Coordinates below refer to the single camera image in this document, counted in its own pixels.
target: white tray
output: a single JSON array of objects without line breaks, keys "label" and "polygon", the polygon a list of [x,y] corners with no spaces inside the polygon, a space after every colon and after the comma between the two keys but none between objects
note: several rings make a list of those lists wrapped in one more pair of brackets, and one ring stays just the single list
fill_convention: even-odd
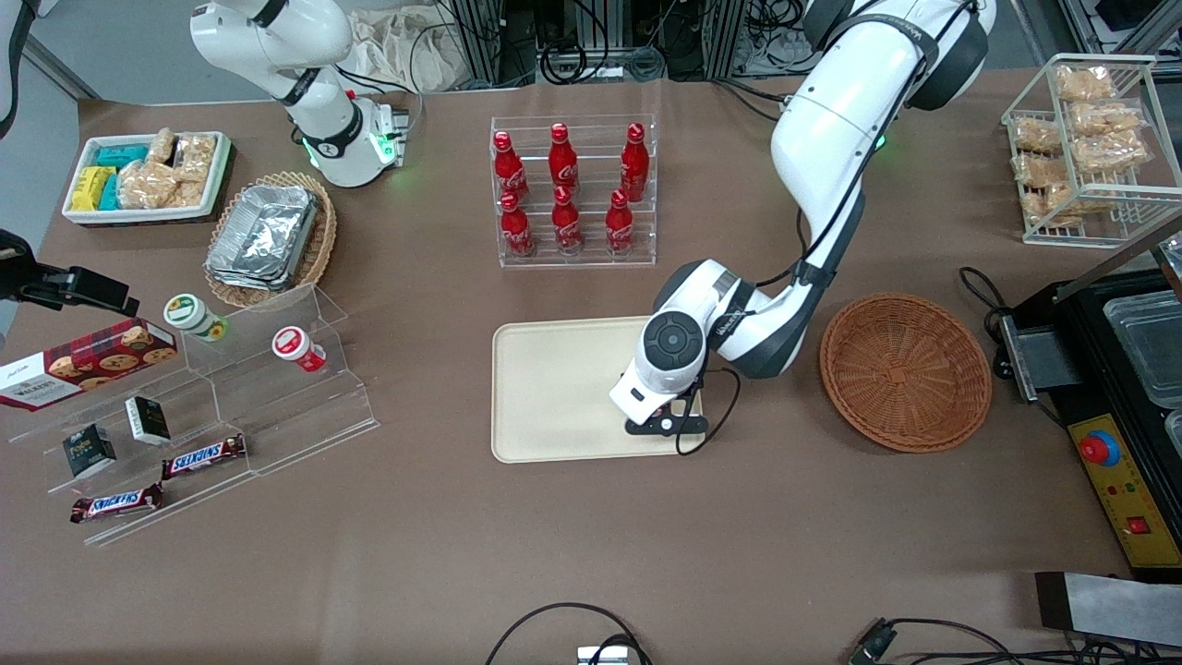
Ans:
[{"label": "white tray", "polygon": [[213,211],[217,201],[217,194],[222,184],[222,175],[226,172],[226,163],[229,161],[230,141],[221,131],[181,131],[177,137],[190,133],[210,133],[217,138],[214,148],[214,161],[209,167],[209,177],[206,178],[206,189],[201,194],[201,203],[183,208],[157,208],[154,210],[72,210],[70,198],[78,187],[78,178],[82,169],[95,164],[95,155],[99,148],[108,145],[149,144],[155,133],[128,133],[124,136],[98,136],[87,138],[83,145],[82,156],[74,164],[73,176],[70,177],[70,188],[66,189],[66,197],[61,201],[61,215],[80,226],[138,226],[145,223],[168,223],[177,220],[206,216]]},{"label": "white tray", "polygon": [[[634,437],[608,392],[647,315],[509,322],[493,335],[493,456],[506,463],[676,455],[673,437]],[[701,413],[701,393],[690,413]],[[682,450],[703,435],[683,435]]]}]

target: clear acrylic display stand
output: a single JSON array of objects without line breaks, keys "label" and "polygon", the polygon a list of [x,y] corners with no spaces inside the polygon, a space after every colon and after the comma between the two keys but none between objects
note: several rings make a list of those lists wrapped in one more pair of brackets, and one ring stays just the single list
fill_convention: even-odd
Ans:
[{"label": "clear acrylic display stand", "polygon": [[[550,128],[556,122],[566,123],[570,143],[579,156],[579,191],[574,206],[579,210],[583,230],[583,250],[572,256],[558,250],[554,224],[550,214],[554,208],[554,185],[550,177]],[[608,228],[604,220],[611,207],[611,193],[619,188],[619,158],[628,142],[628,125],[644,125],[644,143],[649,150],[649,180],[644,198],[629,203],[632,210],[632,252],[612,256],[608,252]],[[513,149],[525,164],[530,198],[521,209],[530,217],[538,252],[532,256],[515,256],[505,247],[500,227],[501,189],[496,182],[493,162],[496,148],[493,135],[508,131]],[[493,226],[496,229],[496,250],[501,267],[590,267],[639,266],[657,261],[657,117],[652,113],[622,113],[600,116],[530,116],[493,118],[488,133],[489,170],[493,180]]]},{"label": "clear acrylic display stand", "polygon": [[[307,285],[229,314],[219,343],[182,335],[183,360],[112,382],[91,393],[34,412],[13,415],[12,443],[44,451],[45,485],[61,528],[86,545],[108,545],[241,483],[282,469],[378,426],[369,396],[349,371],[333,327],[346,314],[323,291]],[[307,373],[271,352],[275,332],[298,325],[324,348],[325,366]],[[124,403],[141,396],[161,404],[171,443],[152,446],[131,437]],[[76,480],[61,442],[97,423],[106,430],[116,462]],[[235,435],[246,436],[246,457],[164,482],[164,507],[151,513],[69,523],[80,497],[142,490],[161,478],[161,462]]]}]

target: brown woven basket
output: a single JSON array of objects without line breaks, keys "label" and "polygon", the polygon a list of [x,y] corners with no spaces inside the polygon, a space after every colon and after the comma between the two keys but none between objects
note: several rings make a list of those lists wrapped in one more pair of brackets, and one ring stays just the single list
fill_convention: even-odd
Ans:
[{"label": "brown woven basket", "polygon": [[855,300],[820,343],[820,373],[837,411],[903,452],[954,448],[985,423],[993,382],[981,346],[943,307],[904,293]]},{"label": "brown woven basket", "polygon": [[[296,279],[292,281],[292,288],[296,286],[301,286],[304,283],[316,283],[324,275],[325,268],[329,267],[329,256],[332,254],[332,243],[337,239],[337,210],[332,207],[332,200],[329,198],[329,193],[324,190],[324,185],[317,182],[314,178],[304,175],[303,172],[277,172],[274,175],[265,175],[255,180],[253,184],[274,184],[277,187],[304,187],[316,193],[320,198],[320,204],[316,209],[316,227],[312,228],[312,234],[309,235],[307,246],[304,248],[304,257],[300,261],[299,269],[296,272]],[[229,217],[229,211],[234,209],[238,201],[242,197],[242,191],[246,191],[243,187],[238,194],[234,194],[234,198],[222,210],[221,217],[217,220],[217,226],[214,228],[213,239],[209,240],[209,246],[213,247],[214,242],[217,241],[217,236],[221,235],[222,228],[226,227],[226,219]],[[281,293],[281,291],[266,291],[262,288],[246,288],[242,286],[230,286],[228,283],[222,283],[214,279],[209,272],[206,272],[206,281],[209,282],[209,287],[213,289],[217,299],[239,307],[248,307],[254,304],[259,304],[262,300],[272,298]]]}]

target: wire basket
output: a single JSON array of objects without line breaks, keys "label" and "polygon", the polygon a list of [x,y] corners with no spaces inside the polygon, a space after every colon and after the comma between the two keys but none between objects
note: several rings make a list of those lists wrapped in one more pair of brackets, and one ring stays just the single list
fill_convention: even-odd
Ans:
[{"label": "wire basket", "polygon": [[[1162,115],[1161,102],[1154,84],[1152,56],[1095,56],[1060,53],[1051,58],[1039,73],[1014,99],[1001,123],[1006,126],[1011,157],[1017,159],[1018,126],[1024,120],[1051,122],[1058,131],[1058,145],[1050,154],[1063,155],[1066,177],[1061,187],[1070,194],[1057,196],[1053,208],[1031,210],[1024,207],[1022,241],[1038,245],[1067,245],[1077,247],[1116,247],[1155,223],[1182,211],[1182,171],[1178,170],[1174,144]],[[1104,67],[1111,77],[1112,97],[1139,104],[1145,125],[1138,136],[1156,158],[1143,167],[1119,170],[1084,172],[1072,157],[1077,136],[1069,117],[1072,102],[1061,99],[1054,83],[1059,67],[1074,70]],[[1017,182],[1020,201],[1040,195]]]}]

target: brown table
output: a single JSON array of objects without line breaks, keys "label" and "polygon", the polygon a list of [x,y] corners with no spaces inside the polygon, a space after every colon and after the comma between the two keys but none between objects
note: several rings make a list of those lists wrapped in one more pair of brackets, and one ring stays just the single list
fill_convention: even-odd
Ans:
[{"label": "brown table", "polygon": [[[834,663],[879,615],[1060,646],[1038,627],[1031,573],[1125,572],[1063,433],[998,383],[963,446],[892,455],[842,420],[817,370],[825,322],[859,295],[930,298],[989,348],[957,266],[985,269],[1018,302],[1099,260],[1018,239],[998,118],[1031,76],[986,73],[949,107],[908,111],[891,128],[866,176],[862,229],[795,366],[748,383],[702,455],[517,467],[488,448],[498,326],[644,313],[675,267],[707,255],[771,275],[797,253],[794,207],[768,156],[772,124],[707,84],[433,96],[405,168],[332,190],[340,234],[322,286],[351,314],[346,354],[384,425],[98,550],[46,514],[38,456],[9,448],[0,659],[470,664],[519,615],[558,600],[618,612],[663,664]],[[657,94],[657,266],[502,270],[489,117],[610,112]],[[161,125],[229,133],[232,191],[309,170],[278,104],[82,109],[84,137]],[[86,230],[56,216],[40,257],[129,281],[150,317],[177,291],[204,292],[209,230]],[[5,360],[110,320],[22,305]],[[610,630],[573,612],[539,618],[500,661],[570,663]],[[897,647],[980,645],[913,628]]]}]

